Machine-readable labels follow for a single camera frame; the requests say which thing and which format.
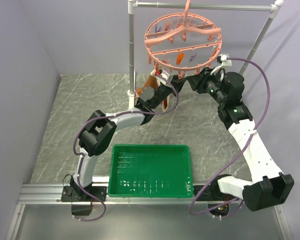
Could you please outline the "orange underwear with cream waistband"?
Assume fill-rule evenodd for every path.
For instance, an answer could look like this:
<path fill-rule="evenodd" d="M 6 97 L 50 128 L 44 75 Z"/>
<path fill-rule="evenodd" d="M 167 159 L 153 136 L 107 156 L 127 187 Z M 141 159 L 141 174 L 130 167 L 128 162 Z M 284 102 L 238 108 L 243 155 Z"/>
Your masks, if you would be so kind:
<path fill-rule="evenodd" d="M 145 81 L 143 87 L 138 88 L 135 92 L 135 97 L 139 98 L 142 96 L 144 89 L 147 89 L 147 91 L 152 90 L 155 92 L 161 85 L 162 83 L 157 80 L 156 73 L 160 73 L 160 70 L 152 70 L 150 72 L 150 75 L 148 76 L 148 79 Z M 168 107 L 169 107 L 169 100 L 170 100 L 170 94 L 167 95 L 163 100 L 161 100 L 159 103 L 161 104 L 161 108 L 163 112 L 166 112 Z"/>

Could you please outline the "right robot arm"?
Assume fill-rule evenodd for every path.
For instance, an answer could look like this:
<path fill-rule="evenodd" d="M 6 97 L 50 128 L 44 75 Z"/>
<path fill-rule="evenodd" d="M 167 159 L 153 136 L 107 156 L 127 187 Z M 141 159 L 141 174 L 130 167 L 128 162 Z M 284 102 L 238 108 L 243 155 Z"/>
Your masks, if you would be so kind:
<path fill-rule="evenodd" d="M 248 107 L 242 101 L 244 77 L 236 72 L 204 68 L 199 74 L 186 77 L 191 89 L 198 94 L 209 94 L 217 103 L 217 113 L 225 128 L 240 148 L 240 155 L 249 167 L 251 181 L 223 174 L 219 170 L 195 195 L 197 201 L 209 188 L 216 200 L 231 195 L 242 200 L 247 208 L 258 211 L 286 202 L 295 181 L 284 174 L 265 147 Z"/>

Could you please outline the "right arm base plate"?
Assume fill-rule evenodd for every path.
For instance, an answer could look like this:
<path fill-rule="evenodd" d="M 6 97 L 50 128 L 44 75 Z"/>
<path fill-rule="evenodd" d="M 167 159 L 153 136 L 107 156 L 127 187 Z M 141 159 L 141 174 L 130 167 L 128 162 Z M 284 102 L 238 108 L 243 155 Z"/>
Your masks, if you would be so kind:
<path fill-rule="evenodd" d="M 210 214 L 213 218 L 219 218 L 220 220 L 229 218 L 234 215 L 240 208 L 242 207 L 244 201 L 241 200 L 238 206 L 231 211 L 230 203 L 236 202 L 239 199 L 236 199 L 234 196 L 221 193 L 216 185 L 210 184 L 207 185 L 207 188 L 204 189 L 202 193 L 200 191 L 206 185 L 194 185 L 193 186 L 193 194 L 196 202 L 207 202 L 207 208 L 199 211 L 193 212 L 192 215 L 203 215 Z"/>

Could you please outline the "pink round clip hanger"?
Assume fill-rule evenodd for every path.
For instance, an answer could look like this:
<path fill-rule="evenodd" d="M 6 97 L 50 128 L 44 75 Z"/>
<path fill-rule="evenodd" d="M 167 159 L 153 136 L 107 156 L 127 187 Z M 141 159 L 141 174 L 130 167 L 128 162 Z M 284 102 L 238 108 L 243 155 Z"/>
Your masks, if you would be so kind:
<path fill-rule="evenodd" d="M 190 12 L 191 1 L 184 11 L 163 15 L 152 22 L 144 34 L 148 64 L 159 63 L 160 69 L 178 74 L 186 71 L 197 74 L 209 67 L 222 48 L 222 30 L 208 18 Z M 180 65 L 177 55 L 184 53 Z M 197 58 L 189 62 L 191 55 Z"/>

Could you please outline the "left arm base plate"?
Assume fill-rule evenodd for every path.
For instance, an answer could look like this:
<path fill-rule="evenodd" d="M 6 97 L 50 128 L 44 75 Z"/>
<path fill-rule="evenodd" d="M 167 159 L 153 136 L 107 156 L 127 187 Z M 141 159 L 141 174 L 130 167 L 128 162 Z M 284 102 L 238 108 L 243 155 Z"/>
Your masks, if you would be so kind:
<path fill-rule="evenodd" d="M 86 189 L 90 194 L 99 198 L 103 202 L 106 200 L 106 186 L 89 186 Z M 74 216 L 89 216 L 93 210 L 93 203 L 96 201 L 91 196 L 82 192 L 79 188 L 76 192 L 70 185 L 63 187 L 60 201 L 62 203 L 71 203 L 71 213 Z"/>

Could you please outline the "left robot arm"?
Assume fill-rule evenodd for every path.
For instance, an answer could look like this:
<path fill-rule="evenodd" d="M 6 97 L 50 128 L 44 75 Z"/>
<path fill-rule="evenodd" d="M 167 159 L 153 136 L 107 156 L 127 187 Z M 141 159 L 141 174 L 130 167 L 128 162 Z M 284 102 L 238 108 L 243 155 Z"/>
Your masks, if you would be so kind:
<path fill-rule="evenodd" d="M 154 109 L 158 106 L 162 106 L 161 114 L 167 113 L 170 95 L 177 98 L 185 81 L 178 75 L 168 76 L 162 71 L 155 71 L 136 91 L 137 101 L 129 110 L 118 113 L 93 112 L 73 143 L 80 150 L 74 151 L 79 156 L 79 162 L 70 180 L 70 187 L 78 201 L 93 197 L 93 171 L 98 157 L 107 150 L 114 134 L 125 128 L 147 124 L 156 115 Z"/>

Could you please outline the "pink clothes peg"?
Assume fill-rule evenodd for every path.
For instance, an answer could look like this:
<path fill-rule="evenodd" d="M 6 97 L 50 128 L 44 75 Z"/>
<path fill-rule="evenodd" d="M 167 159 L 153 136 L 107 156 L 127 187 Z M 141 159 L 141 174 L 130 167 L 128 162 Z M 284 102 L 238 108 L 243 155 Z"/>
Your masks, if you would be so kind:
<path fill-rule="evenodd" d="M 181 80 L 182 78 L 187 76 L 187 72 L 184 70 L 179 70 L 177 73 L 178 79 Z"/>
<path fill-rule="evenodd" d="M 157 63 L 157 62 L 155 62 L 153 66 L 154 66 L 153 72 L 154 72 L 154 74 L 155 74 L 157 71 L 160 70 L 160 67 L 161 67 L 161 66 L 160 66 L 159 63 Z"/>

